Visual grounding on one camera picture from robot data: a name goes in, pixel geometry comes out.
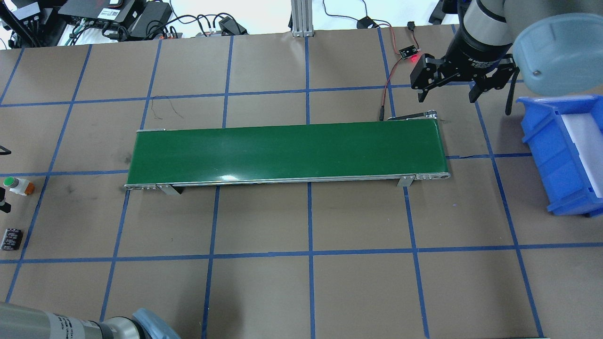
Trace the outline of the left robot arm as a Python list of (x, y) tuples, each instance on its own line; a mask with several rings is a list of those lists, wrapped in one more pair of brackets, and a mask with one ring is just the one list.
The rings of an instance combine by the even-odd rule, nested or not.
[(2, 302), (2, 339), (179, 339), (155, 313), (140, 308), (131, 317), (112, 317), (102, 322)]

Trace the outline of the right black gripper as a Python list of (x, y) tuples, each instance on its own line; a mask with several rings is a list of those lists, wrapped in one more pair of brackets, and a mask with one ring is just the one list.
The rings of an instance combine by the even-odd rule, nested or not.
[[(516, 70), (514, 58), (508, 53), (509, 46), (470, 45), (465, 40), (453, 40), (439, 66), (443, 79), (474, 81), (469, 92), (469, 102), (476, 103), (481, 94), (504, 88)], [(410, 85), (417, 92), (419, 103), (437, 86), (438, 65), (436, 58), (422, 54), (410, 73)]]

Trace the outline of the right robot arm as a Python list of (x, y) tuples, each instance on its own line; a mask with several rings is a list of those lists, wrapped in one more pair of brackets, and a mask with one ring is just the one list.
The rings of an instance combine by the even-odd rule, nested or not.
[(600, 0), (455, 0), (459, 28), (446, 54), (420, 56), (410, 74), (418, 100), (472, 81), (469, 100), (502, 89), (517, 73), (535, 94), (560, 96), (602, 85)]

